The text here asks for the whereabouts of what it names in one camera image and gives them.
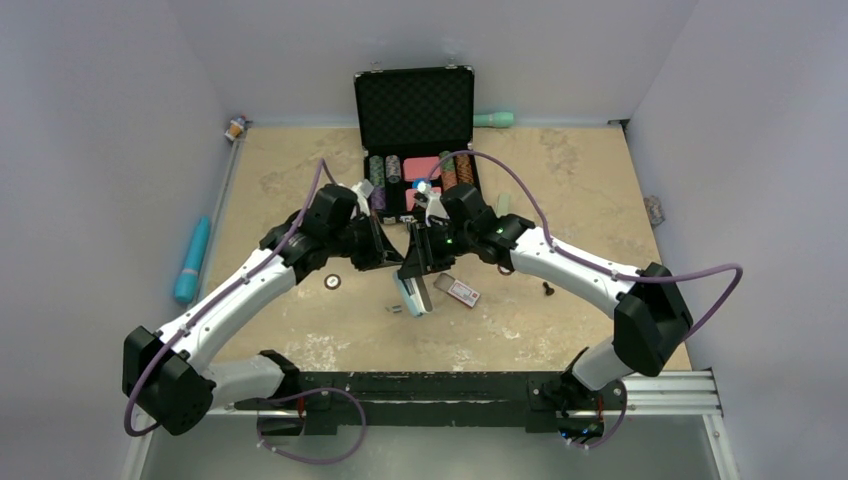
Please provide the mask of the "light blue stapler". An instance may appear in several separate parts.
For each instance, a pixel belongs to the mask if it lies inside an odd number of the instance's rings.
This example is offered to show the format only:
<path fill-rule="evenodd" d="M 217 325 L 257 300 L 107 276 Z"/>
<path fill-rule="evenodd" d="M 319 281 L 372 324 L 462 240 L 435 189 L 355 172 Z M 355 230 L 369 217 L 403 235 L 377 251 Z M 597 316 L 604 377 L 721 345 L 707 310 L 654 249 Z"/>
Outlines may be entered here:
<path fill-rule="evenodd" d="M 429 292 L 421 276 L 401 279 L 399 273 L 395 272 L 393 280 L 412 316 L 421 317 L 433 311 Z"/>

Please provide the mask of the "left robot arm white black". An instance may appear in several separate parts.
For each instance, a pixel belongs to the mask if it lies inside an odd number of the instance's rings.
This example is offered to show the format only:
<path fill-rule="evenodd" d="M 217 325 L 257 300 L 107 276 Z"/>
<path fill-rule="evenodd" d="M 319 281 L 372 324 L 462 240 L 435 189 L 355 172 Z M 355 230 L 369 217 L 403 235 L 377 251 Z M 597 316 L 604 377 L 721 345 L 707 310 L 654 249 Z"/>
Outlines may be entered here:
<path fill-rule="evenodd" d="M 277 297 L 322 269 L 330 258 L 346 258 L 359 271 L 402 263 L 368 199 L 374 186 L 327 184 L 308 206 L 271 229 L 244 264 L 188 312 L 152 332 L 139 326 L 123 343 L 122 390 L 129 403 L 124 427 L 136 430 L 140 407 L 172 435 L 197 425 L 224 399 L 224 383 L 209 366 L 222 347 Z"/>

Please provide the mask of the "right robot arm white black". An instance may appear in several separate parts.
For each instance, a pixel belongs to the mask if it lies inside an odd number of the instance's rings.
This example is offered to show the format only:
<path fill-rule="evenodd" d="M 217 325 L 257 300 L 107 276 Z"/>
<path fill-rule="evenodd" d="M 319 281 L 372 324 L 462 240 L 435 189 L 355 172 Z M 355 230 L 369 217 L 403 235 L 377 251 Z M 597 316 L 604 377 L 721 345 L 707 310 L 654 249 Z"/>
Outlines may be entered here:
<path fill-rule="evenodd" d="M 419 299 L 423 290 L 410 281 L 445 272 L 457 257 L 473 254 L 558 286 L 612 320 L 611 337 L 576 358 L 561 381 L 573 406 L 588 405 L 601 388 L 632 373 L 659 375 L 693 326 L 679 287 L 660 264 L 639 269 L 563 243 L 524 217 L 497 215 L 470 184 L 452 187 L 435 202 L 442 212 L 431 225 L 410 226 L 396 273 L 411 298 Z"/>

